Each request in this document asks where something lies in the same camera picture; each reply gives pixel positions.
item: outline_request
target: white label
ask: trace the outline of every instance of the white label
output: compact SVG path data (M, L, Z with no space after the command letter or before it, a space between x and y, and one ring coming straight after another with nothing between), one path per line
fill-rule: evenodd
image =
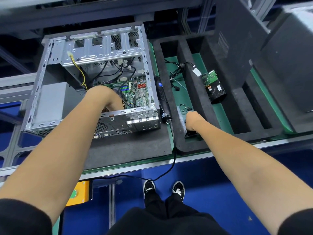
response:
M197 75L197 77L200 77L200 76L202 75L202 73L198 70L198 68L195 68L195 69L193 70L193 72L194 72L194 74Z

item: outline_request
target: black pants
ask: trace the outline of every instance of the black pants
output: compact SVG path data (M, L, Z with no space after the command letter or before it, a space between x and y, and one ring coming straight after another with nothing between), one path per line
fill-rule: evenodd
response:
M145 197L145 207L148 213L161 220L185 216L201 216L215 221L211 215L199 213L199 211L185 205L180 196L176 193L168 197L164 203L154 190L149 190Z

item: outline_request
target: foot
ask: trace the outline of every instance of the foot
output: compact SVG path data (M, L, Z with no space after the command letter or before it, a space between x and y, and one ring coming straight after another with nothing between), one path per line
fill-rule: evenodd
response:
M150 190L156 190L156 186L154 185L153 181L150 181L150 180L146 180L143 184L143 193L146 197L148 191Z
M185 197L185 186L181 181L175 182L173 186L173 193L178 194L182 201L184 200Z

